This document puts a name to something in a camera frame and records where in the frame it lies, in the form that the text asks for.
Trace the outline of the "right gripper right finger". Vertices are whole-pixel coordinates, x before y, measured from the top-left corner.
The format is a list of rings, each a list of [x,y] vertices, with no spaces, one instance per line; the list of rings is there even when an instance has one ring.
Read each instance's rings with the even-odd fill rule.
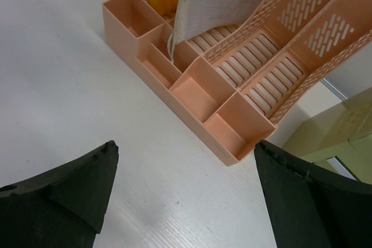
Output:
[[[268,141],[254,149],[277,247],[371,247],[371,185]]]

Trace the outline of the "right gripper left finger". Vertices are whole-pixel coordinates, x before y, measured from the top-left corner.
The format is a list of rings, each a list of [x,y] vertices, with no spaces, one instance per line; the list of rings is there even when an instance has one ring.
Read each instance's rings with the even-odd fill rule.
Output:
[[[1,187],[1,247],[93,247],[119,162],[109,141],[34,177]]]

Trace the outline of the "green metal drawer box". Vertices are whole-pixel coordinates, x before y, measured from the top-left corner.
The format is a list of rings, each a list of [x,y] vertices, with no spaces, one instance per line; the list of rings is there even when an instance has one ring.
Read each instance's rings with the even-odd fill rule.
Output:
[[[371,88],[304,121],[282,148],[344,177],[371,184]]]

